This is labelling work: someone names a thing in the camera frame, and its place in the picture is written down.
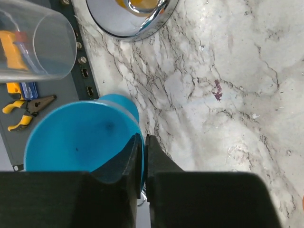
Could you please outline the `clear stemmed glass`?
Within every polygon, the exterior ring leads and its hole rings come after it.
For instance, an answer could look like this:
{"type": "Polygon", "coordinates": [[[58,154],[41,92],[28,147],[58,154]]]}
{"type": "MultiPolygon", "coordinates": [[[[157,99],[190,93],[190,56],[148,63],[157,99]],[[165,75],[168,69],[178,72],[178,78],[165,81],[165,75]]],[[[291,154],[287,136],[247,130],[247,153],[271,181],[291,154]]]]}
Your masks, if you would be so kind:
{"type": "Polygon", "coordinates": [[[74,29],[61,13],[27,0],[0,2],[0,30],[25,32],[37,73],[8,69],[0,61],[0,81],[37,82],[66,77],[74,67],[74,29]]]}

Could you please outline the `scroll arm chrome glass rack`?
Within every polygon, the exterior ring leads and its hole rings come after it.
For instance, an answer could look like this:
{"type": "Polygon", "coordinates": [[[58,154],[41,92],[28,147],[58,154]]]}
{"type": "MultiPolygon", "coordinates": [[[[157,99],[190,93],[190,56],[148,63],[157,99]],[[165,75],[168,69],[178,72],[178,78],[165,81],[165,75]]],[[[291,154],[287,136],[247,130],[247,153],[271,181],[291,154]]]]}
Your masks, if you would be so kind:
{"type": "Polygon", "coordinates": [[[119,39],[139,41],[157,32],[170,18],[177,0],[87,0],[97,26],[119,39]]]}

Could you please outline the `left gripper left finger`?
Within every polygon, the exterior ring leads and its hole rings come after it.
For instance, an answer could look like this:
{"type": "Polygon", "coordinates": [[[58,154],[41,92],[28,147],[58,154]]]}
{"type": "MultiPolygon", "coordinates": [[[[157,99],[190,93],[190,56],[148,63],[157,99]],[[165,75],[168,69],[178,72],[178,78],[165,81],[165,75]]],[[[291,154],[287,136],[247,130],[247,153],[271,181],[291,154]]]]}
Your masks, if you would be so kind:
{"type": "Polygon", "coordinates": [[[142,140],[95,171],[2,172],[3,228],[134,228],[141,194],[142,140]]]}

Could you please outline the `blue plastic goblet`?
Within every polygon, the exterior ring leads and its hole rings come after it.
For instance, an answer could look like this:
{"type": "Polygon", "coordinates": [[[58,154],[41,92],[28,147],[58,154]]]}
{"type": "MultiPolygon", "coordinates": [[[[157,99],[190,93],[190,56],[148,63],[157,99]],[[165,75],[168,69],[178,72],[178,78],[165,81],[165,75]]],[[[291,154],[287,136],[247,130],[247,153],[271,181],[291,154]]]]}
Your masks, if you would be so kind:
{"type": "Polygon", "coordinates": [[[120,94],[65,104],[31,132],[24,152],[27,172],[84,171],[109,183],[117,165],[101,167],[141,134],[136,104],[120,94]]]}

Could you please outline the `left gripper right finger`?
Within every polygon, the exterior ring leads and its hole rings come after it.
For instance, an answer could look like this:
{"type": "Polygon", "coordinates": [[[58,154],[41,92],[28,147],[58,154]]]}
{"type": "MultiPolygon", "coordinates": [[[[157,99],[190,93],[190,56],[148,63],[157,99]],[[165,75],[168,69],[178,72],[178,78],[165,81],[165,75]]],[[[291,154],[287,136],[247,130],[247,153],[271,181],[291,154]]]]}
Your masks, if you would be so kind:
{"type": "Polygon", "coordinates": [[[250,172],[184,171],[149,135],[146,194],[153,228],[279,228],[268,190],[250,172]]]}

